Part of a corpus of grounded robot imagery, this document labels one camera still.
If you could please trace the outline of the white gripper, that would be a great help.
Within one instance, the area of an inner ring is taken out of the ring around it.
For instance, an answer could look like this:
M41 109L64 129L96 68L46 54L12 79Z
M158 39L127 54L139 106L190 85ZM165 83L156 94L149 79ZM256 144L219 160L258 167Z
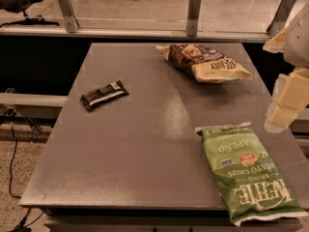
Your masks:
M284 51L285 61L297 66L289 74L279 74L267 109L265 130L280 133L309 104L309 3L291 20L287 29L282 29L263 45L263 50Z

